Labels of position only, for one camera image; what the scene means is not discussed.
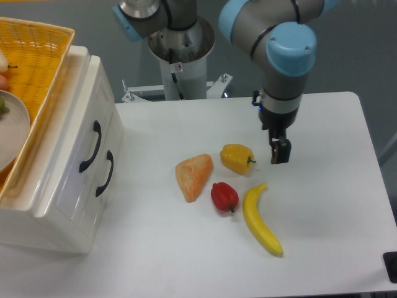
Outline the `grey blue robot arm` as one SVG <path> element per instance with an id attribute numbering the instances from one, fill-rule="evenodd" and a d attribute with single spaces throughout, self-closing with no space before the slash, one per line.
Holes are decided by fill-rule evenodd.
<path id="1" fill-rule="evenodd" d="M 264 74 L 252 103 L 269 133 L 273 164 L 289 160 L 286 130 L 315 62 L 317 40 L 307 22 L 334 6 L 334 1 L 228 1 L 220 12 L 223 36 Z M 167 100 L 206 98 L 206 59 L 215 32 L 198 15 L 196 1 L 120 1 L 113 12 L 129 40 L 147 39 L 161 65 Z"/>

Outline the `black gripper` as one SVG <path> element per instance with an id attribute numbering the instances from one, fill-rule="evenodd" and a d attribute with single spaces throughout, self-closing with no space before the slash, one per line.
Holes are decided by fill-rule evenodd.
<path id="1" fill-rule="evenodd" d="M 300 107 L 302 94 L 292 99 L 277 99 L 264 90 L 255 90 L 252 105 L 258 108 L 262 130 L 269 133 L 269 145 L 272 150 L 272 164 L 288 163 L 292 144 L 286 136 Z"/>

